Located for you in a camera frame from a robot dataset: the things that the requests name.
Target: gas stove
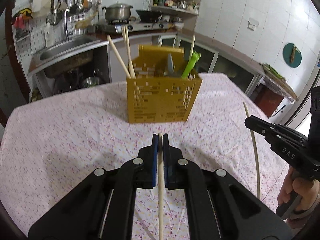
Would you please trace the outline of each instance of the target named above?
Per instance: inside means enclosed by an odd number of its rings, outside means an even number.
[[[126,23],[109,24],[106,20],[100,20],[97,24],[97,30],[102,33],[121,33],[121,25]],[[142,23],[139,21],[128,23],[128,32],[150,31],[150,30],[168,30],[171,23],[158,21],[157,23]]]

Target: sink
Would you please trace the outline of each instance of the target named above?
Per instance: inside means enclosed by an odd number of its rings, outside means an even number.
[[[91,37],[81,36],[81,37],[72,39],[70,41],[65,41],[65,42],[59,43],[53,47],[46,49],[40,55],[40,60],[45,60],[45,59],[54,57],[59,53],[66,52],[69,49],[74,49],[74,48],[79,47],[81,45],[90,43],[92,41],[93,41],[93,39]]]
[[[75,69],[92,61],[93,50],[90,45],[100,42],[92,36],[80,36],[64,41],[50,48],[44,49],[39,54],[40,61],[52,61],[60,59],[58,62],[44,69],[47,78],[54,78],[71,69]]]

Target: table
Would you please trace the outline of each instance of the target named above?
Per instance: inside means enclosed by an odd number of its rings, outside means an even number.
[[[16,108],[0,149],[0,199],[17,226],[31,225],[95,168],[119,168],[168,133],[172,146],[202,169],[224,168],[253,194],[256,169],[243,101],[266,116],[224,74],[201,74],[203,82],[187,122],[129,124],[125,82],[46,98]],[[288,165],[256,135],[261,200],[277,207]],[[158,238],[158,189],[138,189],[133,239]],[[183,190],[165,191],[164,237],[188,239]]]

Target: green animal-shaped handle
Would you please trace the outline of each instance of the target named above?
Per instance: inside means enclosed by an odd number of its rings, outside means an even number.
[[[191,70],[195,67],[196,62],[198,62],[198,60],[201,57],[201,53],[197,53],[197,52],[193,52],[191,59],[189,60],[184,72],[182,73],[182,78],[187,78],[191,72]]]

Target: metal rivet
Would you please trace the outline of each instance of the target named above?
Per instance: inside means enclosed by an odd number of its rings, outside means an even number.
[[[96,176],[101,176],[101,175],[104,174],[104,169],[103,168],[97,168],[97,169],[94,170],[94,174]]]
[[[143,163],[143,160],[141,158],[135,158],[133,159],[133,163],[136,165],[140,165]]]
[[[179,163],[180,165],[182,165],[182,166],[185,166],[185,165],[188,164],[188,160],[186,160],[186,159],[179,159],[179,160],[178,160],[178,163]]]
[[[227,172],[224,170],[224,169],[218,169],[216,171],[217,175],[220,176],[220,177],[224,177],[226,176]]]

